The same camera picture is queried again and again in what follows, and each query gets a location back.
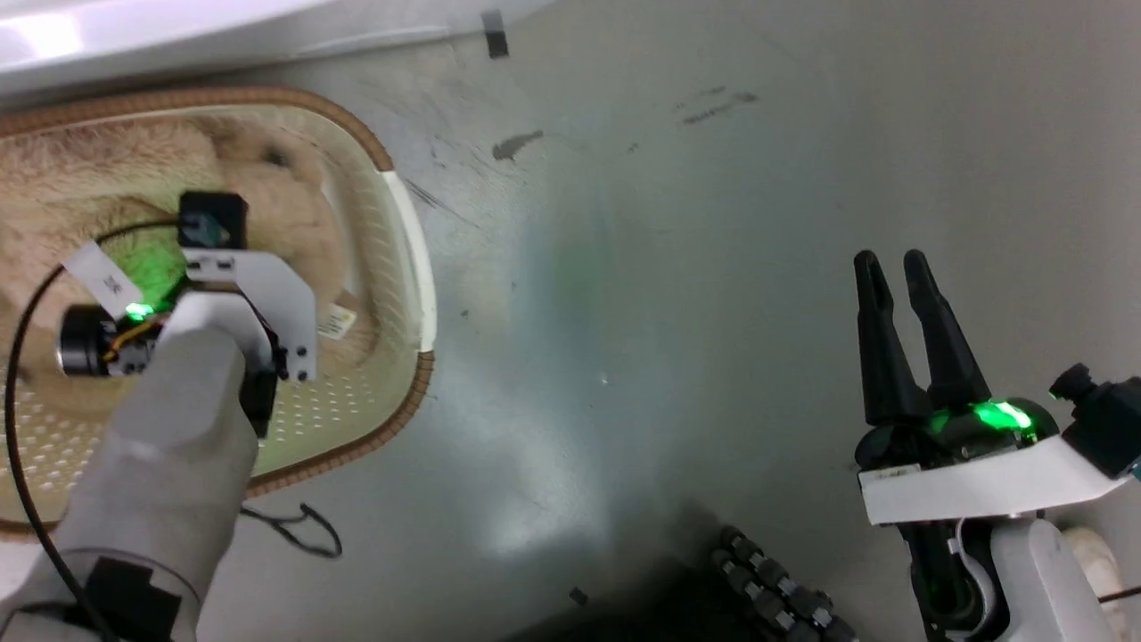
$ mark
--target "plastic basket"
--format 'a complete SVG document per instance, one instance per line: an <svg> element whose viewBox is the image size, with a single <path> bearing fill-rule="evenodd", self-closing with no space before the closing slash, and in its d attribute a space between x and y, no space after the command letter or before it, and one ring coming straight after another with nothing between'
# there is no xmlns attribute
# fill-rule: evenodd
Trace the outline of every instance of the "plastic basket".
<svg viewBox="0 0 1141 642"><path fill-rule="evenodd" d="M362 311L377 330L373 352L355 369L278 387L273 423L248 495L286 487L379 449L408 423L428 390L436 292L407 189L385 147L356 116L293 89L177 90L3 115L0 141L55 128L170 115L274 124L322 152L324 192L348 231L345 260L350 262L350 289L357 290ZM11 328L0 331L7 344ZM46 521L55 521L63 515L70 489L98 447L104 426L60 421L46 412L42 401L29 390L17 390L17 437L37 506ZM10 479L6 460L0 478ZM0 539L27 537L31 531L15 487L0 481Z"/></svg>

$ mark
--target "white label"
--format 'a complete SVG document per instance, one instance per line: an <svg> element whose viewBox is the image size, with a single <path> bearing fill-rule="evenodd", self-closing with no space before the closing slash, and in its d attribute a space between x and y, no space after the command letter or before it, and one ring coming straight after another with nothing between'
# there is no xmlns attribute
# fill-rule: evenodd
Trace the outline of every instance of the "white label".
<svg viewBox="0 0 1141 642"><path fill-rule="evenodd" d="M75 250L64 261L64 267L115 318L123 315L128 304L143 302L143 291L95 241Z"/></svg>
<svg viewBox="0 0 1141 642"><path fill-rule="evenodd" d="M321 326L317 326L317 334L339 342L345 339L353 324L356 324L356 311L334 302L329 310L329 316L322 320Z"/></svg>
<svg viewBox="0 0 1141 642"><path fill-rule="evenodd" d="M906 466L893 466L891 469L880 469L879 471L866 471L859 474L859 485L876 482L880 480L885 480L890 478L901 478L904 476L909 476L912 473L922 473L923 469L919 464L908 464Z"/></svg>

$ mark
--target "gray floor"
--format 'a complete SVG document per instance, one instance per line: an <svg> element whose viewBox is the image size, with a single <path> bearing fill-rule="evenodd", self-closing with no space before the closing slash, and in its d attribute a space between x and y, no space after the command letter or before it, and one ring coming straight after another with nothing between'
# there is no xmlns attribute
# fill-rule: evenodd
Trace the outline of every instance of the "gray floor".
<svg viewBox="0 0 1141 642"><path fill-rule="evenodd" d="M317 506L346 558L242 523L202 640L494 640L572 587L642 586L715 520L864 639L921 640L852 471L852 254L876 249L899 298L925 247L996 391L1138 361L1135 116L1093 73L1135 51L1069 29L1131 23L1026 5L564 0L507 59L474 38L222 79L318 91L378 133L423 196L440 334L398 439L256 502ZM1120 526L1138 497L1085 517Z"/></svg>

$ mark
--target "black wire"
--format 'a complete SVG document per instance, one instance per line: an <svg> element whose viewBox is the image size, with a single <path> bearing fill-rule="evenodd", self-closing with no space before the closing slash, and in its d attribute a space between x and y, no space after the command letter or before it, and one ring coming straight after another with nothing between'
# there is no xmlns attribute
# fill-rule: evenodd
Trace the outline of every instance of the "black wire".
<svg viewBox="0 0 1141 642"><path fill-rule="evenodd" d="M262 513L254 511L253 509L248 509L242 506L240 512L242 517L258 520L259 522L274 529L277 535L282 536L285 542L289 542L293 546L300 548L301 551L315 555L317 558L324 558L326 560L335 560L341 556L343 548L341 547L341 537L337 535L337 529L333 525L329 523L321 513L314 511L308 504L301 504L301 517L299 518L270 518ZM326 533L333 538L333 548L326 548L324 546L315 546L313 544L305 544L297 538L296 535L289 531L286 526L299 525L306 520L313 520L321 525L321 528L325 529Z"/></svg>
<svg viewBox="0 0 1141 642"><path fill-rule="evenodd" d="M1126 588L1125 591L1118 591L1117 593L1110 593L1109 595L1102 595L1098 598L1098 602L1104 604L1107 602L1116 602L1118 600L1124 600L1126 598L1132 598L1141 593L1141 586L1134 586L1133 588Z"/></svg>
<svg viewBox="0 0 1141 642"><path fill-rule="evenodd" d="M96 243L105 243L112 238L118 238L132 231L138 231L139 229L149 229L153 227L177 227L176 221L149 221L149 222L136 222L133 225L127 225L118 229L112 229L106 234L100 234L95 238ZM51 286L51 283L59 277L64 271L63 265L57 265L55 269L40 283L32 293L32 298L27 301L27 306L19 316L19 323L16 325L16 333L11 341L11 352L8 355L8 371L5 373L5 389L3 389L3 434L5 441L8 446L8 464L11 469L11 481L16 486L16 495L19 496L19 503L24 506L24 514L27 515L27 523L32 527L35 533L35 538L40 541L40 546L43 547L43 553L47 554L48 560L51 561L51 566L56 568L56 572L59 574L59 579L67 586L71 594L75 598L76 604L87 613L88 619L91 620L91 626L99 633L99 637L104 642L118 642L119 636L107 624L107 620L99 613L99 610L95 608L91 600L87 596L83 587L80 585L79 580L67 568L67 563L64 562L63 556L56 548L56 545L51 542L51 537L48 535L48 529L43 526L43 520L40 519L40 512L35 510L35 502L32 501L32 493L27 488L27 479L24 477L24 466L19 460L19 447L16 444L16 373L19 368L19 353L24 349L24 338L27 335L27 328L32 324L32 314L35 311L35 307L40 303L40 299Z"/></svg>

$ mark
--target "gray robot arm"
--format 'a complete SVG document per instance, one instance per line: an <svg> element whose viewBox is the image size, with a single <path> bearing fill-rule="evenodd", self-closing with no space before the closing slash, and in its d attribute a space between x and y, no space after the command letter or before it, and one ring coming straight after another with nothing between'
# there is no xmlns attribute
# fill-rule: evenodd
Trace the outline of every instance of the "gray robot arm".
<svg viewBox="0 0 1141 642"><path fill-rule="evenodd" d="M161 332L124 348L111 365L118 374L141 374L54 537L88 601L124 641L195 639L276 381L317 376L314 294L288 263L233 246L192 243L184 253L191 282L228 282L228 290L181 292ZM90 310L76 311L80 320L91 318ZM108 325L87 326L78 331L80 348L102 353L91 338ZM90 356L62 355L60 365L108 375L108 365ZM0 603L0 642L106 640L105 633L42 555Z"/></svg>
<svg viewBox="0 0 1141 642"><path fill-rule="evenodd" d="M993 398L923 253L904 261L931 385L912 376L875 254L856 257L865 418L856 450L873 525L895 526L929 640L1111 640L1098 599L1039 511L1098 499L1141 462L1141 381L1094 385L1076 366L1051 393L1076 404L1065 433L1041 406Z"/></svg>

